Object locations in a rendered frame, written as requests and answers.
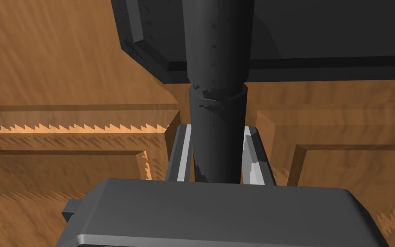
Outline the brown wooden door leaf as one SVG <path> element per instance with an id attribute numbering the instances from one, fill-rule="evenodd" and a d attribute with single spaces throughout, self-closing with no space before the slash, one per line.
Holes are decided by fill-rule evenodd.
<path id="1" fill-rule="evenodd" d="M 395 247 L 395 80 L 247 86 L 276 183 L 349 190 Z M 188 87 L 121 50 L 110 0 L 0 0 L 0 247 L 54 247 L 106 178 L 163 180 Z"/>

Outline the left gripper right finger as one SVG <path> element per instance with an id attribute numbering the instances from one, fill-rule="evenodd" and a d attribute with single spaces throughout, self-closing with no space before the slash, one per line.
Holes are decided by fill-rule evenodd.
<path id="1" fill-rule="evenodd" d="M 256 127 L 245 126 L 242 153 L 244 184 L 275 186 L 276 181 Z"/>

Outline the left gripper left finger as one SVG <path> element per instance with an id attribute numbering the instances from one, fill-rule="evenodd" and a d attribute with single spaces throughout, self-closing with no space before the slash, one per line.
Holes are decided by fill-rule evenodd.
<path id="1" fill-rule="evenodd" d="M 191 133 L 192 127 L 190 124 L 178 126 L 165 181 L 190 181 Z"/>

